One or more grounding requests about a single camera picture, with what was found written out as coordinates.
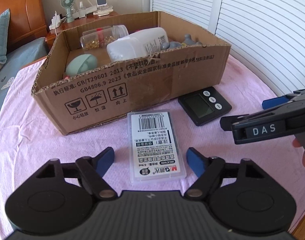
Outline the white power strip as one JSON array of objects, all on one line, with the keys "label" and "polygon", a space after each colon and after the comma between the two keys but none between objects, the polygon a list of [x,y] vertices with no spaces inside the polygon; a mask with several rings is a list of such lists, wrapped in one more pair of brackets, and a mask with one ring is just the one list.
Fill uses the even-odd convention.
[{"label": "white power strip", "polygon": [[60,15],[55,11],[54,16],[52,17],[51,24],[49,25],[50,30],[54,30],[58,28],[61,25],[61,17]]}]

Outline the grey rubber toy figure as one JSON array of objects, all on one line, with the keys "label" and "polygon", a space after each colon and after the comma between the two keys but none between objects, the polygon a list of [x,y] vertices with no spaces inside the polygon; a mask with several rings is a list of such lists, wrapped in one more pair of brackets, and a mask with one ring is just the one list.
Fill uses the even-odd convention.
[{"label": "grey rubber toy figure", "polygon": [[185,34],[185,39],[183,42],[177,42],[177,41],[163,42],[161,44],[161,50],[192,46],[192,45],[202,45],[202,43],[200,41],[193,40],[190,34]]}]

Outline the pink table cloth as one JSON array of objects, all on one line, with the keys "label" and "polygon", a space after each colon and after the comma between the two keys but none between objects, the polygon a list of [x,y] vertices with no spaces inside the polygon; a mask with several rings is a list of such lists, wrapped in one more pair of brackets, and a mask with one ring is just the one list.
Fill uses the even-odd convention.
[{"label": "pink table cloth", "polygon": [[[74,162],[82,156],[95,156],[106,147],[115,151],[115,161],[105,180],[116,192],[124,190],[186,191],[196,180],[187,169],[181,180],[134,184],[130,180],[127,119],[63,136],[45,116],[31,96],[31,87],[39,70],[35,63],[20,70],[8,90],[0,112],[0,239],[12,233],[5,214],[5,202],[27,178],[49,159]],[[190,147],[205,156],[218,156],[228,163],[250,158],[293,195],[297,213],[296,226],[305,214],[305,168],[303,150],[294,148],[292,137],[236,145],[230,132],[214,120],[195,126],[176,100],[161,106],[170,111],[179,150]]]}]

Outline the brown cardboard box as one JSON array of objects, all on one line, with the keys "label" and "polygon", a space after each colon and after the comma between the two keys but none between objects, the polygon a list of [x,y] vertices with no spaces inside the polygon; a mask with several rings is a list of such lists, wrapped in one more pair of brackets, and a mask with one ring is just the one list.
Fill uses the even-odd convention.
[{"label": "brown cardboard box", "polygon": [[[83,54],[82,33],[118,24],[131,33],[161,27],[171,40],[181,41],[189,34],[198,44],[117,62],[99,48],[94,51],[97,68],[64,79],[67,65]],[[112,16],[61,32],[31,94],[61,134],[68,135],[219,84],[230,48],[203,27],[163,11]]]}]

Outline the wooden headboard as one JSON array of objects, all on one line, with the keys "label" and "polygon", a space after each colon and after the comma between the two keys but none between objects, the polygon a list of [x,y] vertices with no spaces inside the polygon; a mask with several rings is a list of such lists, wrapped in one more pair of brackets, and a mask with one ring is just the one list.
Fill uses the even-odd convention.
[{"label": "wooden headboard", "polygon": [[0,14],[10,10],[7,52],[47,36],[42,0],[0,0]]}]

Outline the clear plastic labelled case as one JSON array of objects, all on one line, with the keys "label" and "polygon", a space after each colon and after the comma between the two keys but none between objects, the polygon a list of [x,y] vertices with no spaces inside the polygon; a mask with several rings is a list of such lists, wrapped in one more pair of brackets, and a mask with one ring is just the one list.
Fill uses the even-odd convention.
[{"label": "clear plastic labelled case", "polygon": [[132,183],[156,183],[187,176],[170,111],[128,113],[127,126]]}]

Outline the white plastic bottle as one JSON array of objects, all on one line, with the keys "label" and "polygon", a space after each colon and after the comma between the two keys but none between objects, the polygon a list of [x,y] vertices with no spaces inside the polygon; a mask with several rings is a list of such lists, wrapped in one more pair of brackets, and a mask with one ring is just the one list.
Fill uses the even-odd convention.
[{"label": "white plastic bottle", "polygon": [[161,44],[168,42],[166,31],[161,27],[143,29],[119,38],[107,45],[112,62],[147,57],[161,51]]}]

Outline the teal pillow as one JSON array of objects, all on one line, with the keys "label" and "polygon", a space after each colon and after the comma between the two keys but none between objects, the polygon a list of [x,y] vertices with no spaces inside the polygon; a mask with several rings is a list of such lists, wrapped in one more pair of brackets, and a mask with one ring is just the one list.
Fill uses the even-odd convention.
[{"label": "teal pillow", "polygon": [[0,64],[7,61],[7,40],[10,22],[10,9],[0,14]]}]

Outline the small green desk fan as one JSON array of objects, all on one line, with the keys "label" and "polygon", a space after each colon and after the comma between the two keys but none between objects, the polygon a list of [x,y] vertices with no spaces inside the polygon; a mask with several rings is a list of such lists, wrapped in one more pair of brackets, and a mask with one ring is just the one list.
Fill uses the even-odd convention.
[{"label": "small green desk fan", "polygon": [[74,21],[73,17],[73,5],[75,0],[61,0],[60,5],[63,9],[66,10],[66,22],[71,23]]}]

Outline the white spray bottle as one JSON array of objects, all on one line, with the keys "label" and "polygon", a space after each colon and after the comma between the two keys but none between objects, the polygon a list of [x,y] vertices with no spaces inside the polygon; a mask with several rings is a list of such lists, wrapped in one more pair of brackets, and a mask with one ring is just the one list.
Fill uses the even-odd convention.
[{"label": "white spray bottle", "polygon": [[84,7],[83,1],[79,2],[78,14],[79,14],[79,18],[86,17],[86,8]]}]

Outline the white small screen device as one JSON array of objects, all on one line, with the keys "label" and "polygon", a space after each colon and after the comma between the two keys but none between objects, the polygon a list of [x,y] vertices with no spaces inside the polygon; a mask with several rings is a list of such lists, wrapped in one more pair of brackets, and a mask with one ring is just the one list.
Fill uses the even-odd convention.
[{"label": "white small screen device", "polygon": [[107,0],[95,0],[97,4],[97,10],[93,12],[94,16],[107,16],[113,12],[113,6],[107,4]]}]

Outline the white louvered closet doors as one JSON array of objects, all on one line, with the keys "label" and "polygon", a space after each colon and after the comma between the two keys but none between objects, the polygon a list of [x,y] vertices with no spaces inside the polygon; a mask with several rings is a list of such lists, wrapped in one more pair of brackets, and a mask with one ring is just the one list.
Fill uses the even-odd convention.
[{"label": "white louvered closet doors", "polygon": [[150,0],[231,44],[277,95],[305,88],[305,0]]}]

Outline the light green round case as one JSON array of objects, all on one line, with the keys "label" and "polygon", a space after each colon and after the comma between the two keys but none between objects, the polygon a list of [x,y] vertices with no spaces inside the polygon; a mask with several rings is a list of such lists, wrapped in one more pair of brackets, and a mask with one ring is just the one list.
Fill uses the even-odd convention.
[{"label": "light green round case", "polygon": [[97,68],[98,60],[92,54],[75,57],[66,67],[67,76],[74,76]]}]

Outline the blue grey bed sheet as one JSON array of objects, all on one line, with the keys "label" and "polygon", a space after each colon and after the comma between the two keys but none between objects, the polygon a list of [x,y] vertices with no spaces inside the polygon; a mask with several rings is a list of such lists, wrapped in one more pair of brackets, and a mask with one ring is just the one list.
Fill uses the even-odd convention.
[{"label": "blue grey bed sheet", "polygon": [[45,37],[35,39],[7,55],[7,61],[0,70],[0,111],[8,89],[18,71],[32,62],[46,56],[49,52]]}]

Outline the black digital timer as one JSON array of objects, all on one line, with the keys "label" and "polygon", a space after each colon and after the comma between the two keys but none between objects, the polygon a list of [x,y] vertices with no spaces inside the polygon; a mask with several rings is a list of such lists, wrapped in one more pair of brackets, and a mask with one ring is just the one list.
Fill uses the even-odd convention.
[{"label": "black digital timer", "polygon": [[179,96],[178,103],[196,126],[203,126],[232,110],[230,103],[214,87]]}]

